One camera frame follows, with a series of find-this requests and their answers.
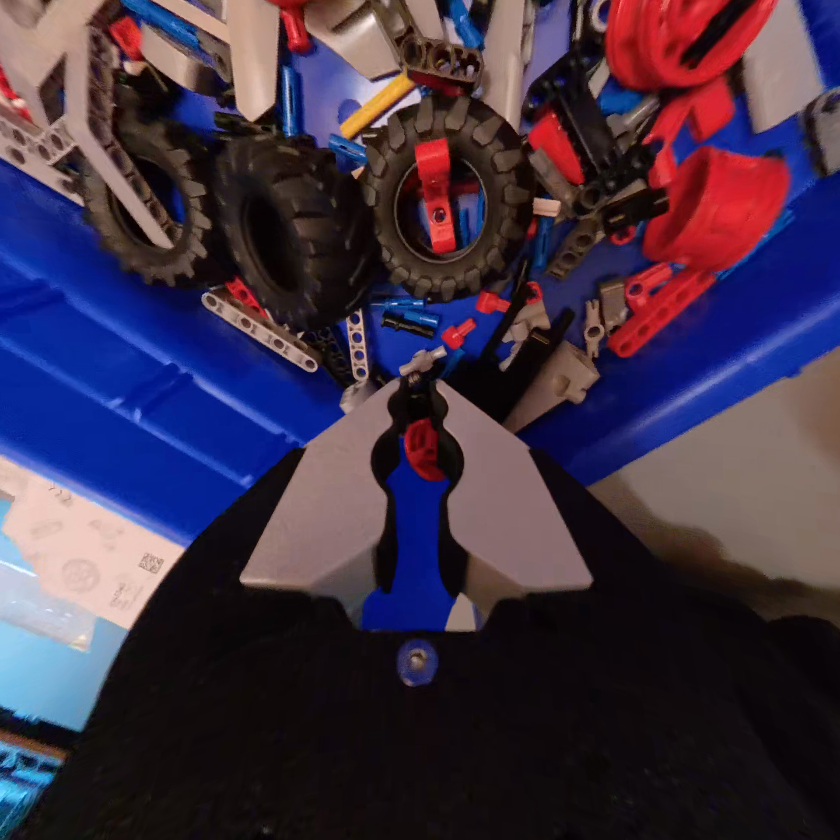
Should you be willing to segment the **dark grey perforated toy beam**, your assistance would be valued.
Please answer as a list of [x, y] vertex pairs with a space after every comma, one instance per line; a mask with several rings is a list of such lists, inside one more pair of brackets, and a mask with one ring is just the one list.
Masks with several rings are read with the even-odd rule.
[[449, 96], [469, 96], [481, 85], [485, 65], [479, 49], [412, 33], [403, 37], [399, 51], [407, 77], [417, 85]]

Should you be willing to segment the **grey toy block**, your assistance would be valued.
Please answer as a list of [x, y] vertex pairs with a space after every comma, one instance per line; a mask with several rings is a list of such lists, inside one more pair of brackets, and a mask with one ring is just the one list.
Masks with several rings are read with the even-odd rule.
[[515, 434], [562, 403], [580, 405], [600, 377], [587, 353], [564, 339], [501, 425]]

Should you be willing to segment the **red toy wheel hub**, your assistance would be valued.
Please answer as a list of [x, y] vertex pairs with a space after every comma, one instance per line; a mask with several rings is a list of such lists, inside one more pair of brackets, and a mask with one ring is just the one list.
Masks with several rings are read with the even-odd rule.
[[704, 145], [668, 185], [669, 209], [647, 223], [644, 257], [718, 273], [752, 252], [784, 210], [791, 172], [778, 154]]
[[605, 57], [625, 88], [694, 88], [725, 74], [770, 20], [776, 1], [613, 1]]

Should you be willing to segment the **red curved toy piece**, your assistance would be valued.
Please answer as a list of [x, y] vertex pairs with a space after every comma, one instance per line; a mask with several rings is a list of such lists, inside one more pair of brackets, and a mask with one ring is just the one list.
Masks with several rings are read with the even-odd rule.
[[657, 150], [647, 175], [648, 185], [653, 189], [666, 188], [673, 180], [677, 172], [673, 146], [685, 123], [693, 140], [701, 144], [728, 125], [735, 110], [726, 75], [684, 91], [665, 105], [643, 140]]

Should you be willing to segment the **grey pointed toy panel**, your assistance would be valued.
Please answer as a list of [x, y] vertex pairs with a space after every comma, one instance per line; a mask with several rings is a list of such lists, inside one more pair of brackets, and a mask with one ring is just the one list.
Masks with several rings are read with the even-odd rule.
[[267, 1], [227, 2], [236, 108], [257, 122], [277, 100], [280, 10]]

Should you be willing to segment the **grey curved toy panel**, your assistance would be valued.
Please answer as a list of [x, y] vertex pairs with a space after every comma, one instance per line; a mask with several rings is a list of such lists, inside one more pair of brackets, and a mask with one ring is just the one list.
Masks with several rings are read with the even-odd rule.
[[402, 71], [399, 44], [416, 31], [402, 1], [312, 1], [303, 19], [312, 37], [370, 81]]

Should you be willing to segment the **short white perforated toy beam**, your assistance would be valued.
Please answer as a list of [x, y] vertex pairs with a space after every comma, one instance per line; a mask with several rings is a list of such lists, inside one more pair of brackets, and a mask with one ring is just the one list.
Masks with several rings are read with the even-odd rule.
[[352, 312], [346, 318], [345, 326], [353, 378], [358, 383], [365, 383], [370, 378], [370, 364], [364, 326], [364, 310], [360, 308]]

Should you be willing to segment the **long white perforated toy beam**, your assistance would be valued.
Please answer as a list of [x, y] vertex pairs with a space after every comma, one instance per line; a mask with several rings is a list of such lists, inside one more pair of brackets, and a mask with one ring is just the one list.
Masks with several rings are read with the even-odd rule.
[[201, 301], [206, 310], [297, 368], [310, 374], [320, 370], [322, 357], [318, 351], [295, 333], [236, 299], [227, 288], [206, 290]]

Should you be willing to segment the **red perforated toy beam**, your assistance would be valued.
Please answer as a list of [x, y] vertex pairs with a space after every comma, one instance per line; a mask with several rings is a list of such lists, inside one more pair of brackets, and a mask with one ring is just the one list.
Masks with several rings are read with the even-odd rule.
[[627, 359], [674, 321], [718, 279], [717, 273], [658, 262], [623, 280], [629, 315], [606, 346]]

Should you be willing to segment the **black and blue toy pin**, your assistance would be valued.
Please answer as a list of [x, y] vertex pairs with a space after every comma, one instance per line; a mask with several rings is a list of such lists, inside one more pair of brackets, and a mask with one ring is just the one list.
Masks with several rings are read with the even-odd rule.
[[410, 333], [412, 335], [424, 339], [434, 338], [437, 330], [437, 326], [435, 324], [411, 320], [407, 317], [408, 314], [412, 313], [401, 313], [395, 310], [385, 310], [382, 315], [381, 325], [383, 328], [391, 329], [395, 332]]

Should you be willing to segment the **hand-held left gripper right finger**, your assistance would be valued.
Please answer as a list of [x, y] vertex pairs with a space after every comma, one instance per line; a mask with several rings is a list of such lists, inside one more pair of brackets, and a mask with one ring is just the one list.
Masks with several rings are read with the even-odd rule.
[[444, 382], [420, 392], [449, 482], [438, 532], [447, 588], [486, 620], [500, 602], [590, 589], [593, 574], [529, 446]]

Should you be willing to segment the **small red toy connector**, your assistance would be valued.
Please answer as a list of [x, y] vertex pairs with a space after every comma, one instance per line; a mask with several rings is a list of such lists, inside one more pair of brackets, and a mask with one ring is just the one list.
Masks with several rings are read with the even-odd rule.
[[406, 460], [419, 478], [431, 483], [449, 481], [438, 463], [438, 431], [431, 418], [410, 423], [402, 441]]

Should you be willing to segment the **white perforated toy frame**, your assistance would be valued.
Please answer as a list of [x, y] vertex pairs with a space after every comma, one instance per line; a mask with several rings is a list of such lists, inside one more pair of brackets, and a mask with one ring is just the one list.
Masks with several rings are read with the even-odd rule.
[[80, 207], [78, 175], [68, 162], [77, 152], [63, 118], [44, 130], [27, 119], [14, 102], [1, 97], [1, 157], [20, 172]]

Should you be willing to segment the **grey rounded toy panel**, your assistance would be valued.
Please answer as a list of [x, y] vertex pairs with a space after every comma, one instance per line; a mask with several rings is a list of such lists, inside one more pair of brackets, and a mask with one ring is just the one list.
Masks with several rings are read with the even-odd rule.
[[752, 131], [764, 133], [801, 112], [825, 89], [807, 29], [764, 28], [742, 58]]

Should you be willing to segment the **blue plastic bin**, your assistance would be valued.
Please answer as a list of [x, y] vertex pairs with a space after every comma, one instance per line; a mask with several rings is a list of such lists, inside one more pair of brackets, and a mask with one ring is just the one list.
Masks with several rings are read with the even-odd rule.
[[[121, 58], [130, 55], [112, 37], [105, 3], [94, 25], [113, 49], [112, 132], [118, 141], [121, 111], [137, 108], [142, 118], [150, 98], [147, 90], [119, 84]], [[187, 75], [204, 71], [202, 57], [214, 56], [209, 48], [215, 46], [233, 82], [227, 3], [215, 14], [192, 2], [131, 2], [133, 10], [147, 13], [144, 24], [164, 22], [161, 58], [152, 56], [152, 44], [145, 41], [152, 32], [133, 28], [143, 67], [171, 76], [184, 61]], [[286, 7], [299, 9], [309, 2], [272, 3], [281, 18]], [[807, 29], [819, 62], [828, 58], [827, 68], [836, 70], [838, 29], [825, 24], [838, 23], [838, 2], [828, 2], [823, 11], [828, 17], [810, 19], [802, 16], [799, 2], [777, 2], [761, 31], [767, 26]], [[531, 83], [570, 47], [597, 54], [590, 90], [623, 140], [629, 138], [624, 132], [635, 128], [643, 142], [665, 105], [700, 87], [626, 88], [607, 63], [606, 32], [590, 49], [584, 41], [569, 40], [573, 28], [549, 28], [543, 35], [537, 20], [535, 29], [552, 53]], [[291, 144], [309, 140], [307, 134], [289, 139], [277, 131], [280, 66], [285, 64], [282, 33], [280, 21], [272, 110], [250, 122], [236, 101], [234, 112], [216, 112], [211, 97], [202, 105], [199, 135], [217, 144], [215, 160], [223, 143], [234, 137], [267, 133]], [[59, 64], [45, 92], [51, 124], [64, 119], [63, 76]], [[734, 106], [731, 121], [709, 140], [721, 133], [730, 140], [731, 132], [741, 128], [759, 136], [747, 128], [735, 100]], [[770, 140], [753, 149], [719, 147], [696, 143], [685, 123], [673, 146], [677, 167], [704, 145], [748, 156], [778, 154], [790, 169], [791, 186], [797, 187], [805, 165], [802, 138], [795, 123], [780, 131], [782, 136], [770, 129]], [[444, 140], [421, 143], [415, 155], [420, 187], [409, 185], [408, 190], [418, 195], [419, 220], [434, 252], [464, 247], [480, 231], [483, 192], [472, 180], [452, 176]], [[68, 165], [78, 175], [83, 198], [83, 170], [90, 164], [77, 148]], [[122, 269], [85, 221], [83, 202], [76, 205], [2, 163], [2, 454], [145, 529], [187, 544], [280, 456], [289, 456], [287, 465], [294, 471], [307, 444], [344, 417], [340, 389], [326, 374], [299, 369], [205, 309], [202, 294], [224, 287], [297, 334], [274, 320], [239, 277], [218, 207], [227, 278], [221, 286], [196, 289], [150, 284]], [[581, 407], [556, 406], [514, 435], [533, 457], [538, 449], [558, 455], [572, 477], [588, 485], [756, 393], [759, 385], [813, 361], [815, 350], [837, 347], [837, 178], [812, 186], [794, 215], [792, 227], [770, 237], [767, 246], [762, 245], [765, 234], [752, 252], [718, 272], [710, 289], [633, 356], [623, 359], [607, 348], [606, 384], [596, 385]], [[585, 274], [598, 263], [600, 256], [589, 256], [590, 251], [577, 248], [572, 238], [558, 244], [547, 265], [553, 286], [548, 300], [552, 303], [558, 291], [563, 306], [550, 330], [532, 334], [506, 374], [497, 370], [494, 339], [479, 358], [463, 359], [448, 381], [438, 381], [501, 425], [559, 347], [567, 327], [574, 326], [578, 300], [568, 299], [564, 287], [580, 263]], [[396, 562], [406, 552], [397, 540], [388, 476], [400, 464], [403, 431], [413, 422], [407, 416], [412, 399], [421, 402], [420, 415], [429, 417], [420, 387], [430, 381], [420, 374], [413, 394], [411, 382], [395, 368], [397, 361], [408, 361], [410, 347], [399, 346], [400, 340], [387, 338], [384, 330], [374, 331], [374, 366], [392, 375], [384, 386], [405, 381], [388, 403], [392, 428], [375, 444], [372, 456], [374, 477], [388, 500], [385, 534], [375, 553], [376, 590], [388, 592]], [[548, 347], [543, 348], [540, 335]]]

